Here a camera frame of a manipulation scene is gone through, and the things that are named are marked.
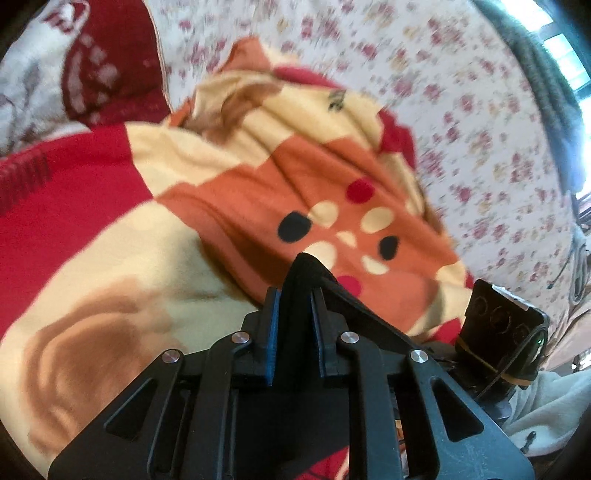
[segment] cable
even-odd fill
[[[475,400],[478,401],[482,398],[482,396],[488,392],[491,387],[497,383],[499,381],[499,379],[503,376],[503,374],[507,371],[507,369],[513,364],[513,362],[515,360],[517,360],[517,358],[521,355],[521,352],[525,349],[525,347],[531,342],[532,338],[534,338],[538,333],[540,332],[544,332],[544,347],[546,346],[546,343],[548,342],[548,327],[546,325],[538,325],[537,327],[535,327],[530,334],[525,337],[519,347],[517,347],[517,350],[515,350],[515,352],[513,353],[513,355],[511,357],[509,357],[509,359],[505,362],[505,365],[503,366],[503,368],[501,368],[495,375],[495,378],[493,378],[487,386],[485,386],[480,393],[476,396]]]

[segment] blanket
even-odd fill
[[[43,474],[153,358],[237,330],[295,256],[409,335],[452,340],[471,276],[369,97],[239,41],[162,125],[0,168],[0,419]]]

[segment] floral pattern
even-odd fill
[[[255,34],[387,105],[412,128],[418,176],[477,277],[566,321],[572,213],[529,84],[467,0],[147,0],[178,106]]]

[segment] bed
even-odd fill
[[[551,334],[564,330],[570,199],[518,62],[467,0],[52,0],[0,64],[0,152],[158,122],[248,35],[390,108],[473,276],[544,310]]]

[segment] white cloth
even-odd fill
[[[556,452],[570,440],[591,403],[591,370],[566,377],[542,371],[526,390],[518,388],[510,403],[512,414],[503,430],[511,441],[523,448],[527,436],[536,432],[526,455]]]

